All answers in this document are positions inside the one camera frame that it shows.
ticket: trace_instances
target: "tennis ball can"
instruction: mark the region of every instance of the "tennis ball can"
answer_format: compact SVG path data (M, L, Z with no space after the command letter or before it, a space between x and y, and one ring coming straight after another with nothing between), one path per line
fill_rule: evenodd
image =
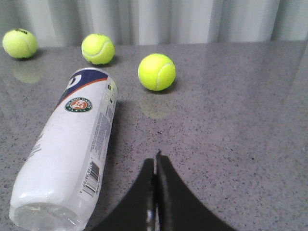
M10 219L30 231L84 230L101 190L117 86L76 71L13 186Z

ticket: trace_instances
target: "granite countertop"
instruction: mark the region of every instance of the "granite countertop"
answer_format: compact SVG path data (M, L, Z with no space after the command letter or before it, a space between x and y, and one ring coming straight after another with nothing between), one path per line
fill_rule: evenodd
M152 93L146 55L165 53L176 82ZM68 79L91 64L79 47L18 61L0 50L0 230L11 191ZM119 88L102 192L86 231L127 192L147 157L168 155L198 199L239 231L308 230L308 49L305 42L116 46L98 66Z

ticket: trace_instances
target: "black object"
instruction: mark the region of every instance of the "black object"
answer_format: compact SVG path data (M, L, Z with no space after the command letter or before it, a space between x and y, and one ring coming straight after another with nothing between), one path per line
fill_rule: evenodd
M161 231L235 231L187 188L167 156L146 159L119 205L92 231L154 231L156 203Z

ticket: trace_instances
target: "tennis ball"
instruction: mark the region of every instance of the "tennis ball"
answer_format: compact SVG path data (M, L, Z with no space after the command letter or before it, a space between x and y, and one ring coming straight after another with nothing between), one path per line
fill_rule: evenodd
M83 40L81 52L90 63L107 64L115 54L115 47L106 35L90 34Z
M154 91L164 90L175 80L175 65L164 54L150 54L140 62L138 76L145 88Z
M13 58L29 58L38 49L35 36L24 29L13 29L8 31L2 40L4 50Z

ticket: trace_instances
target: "barcode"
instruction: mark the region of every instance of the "barcode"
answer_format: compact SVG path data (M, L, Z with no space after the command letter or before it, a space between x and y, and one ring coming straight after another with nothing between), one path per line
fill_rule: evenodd
M85 177L83 189L85 193L93 197L97 191L97 183L99 179L100 168L93 161L90 163L88 173Z

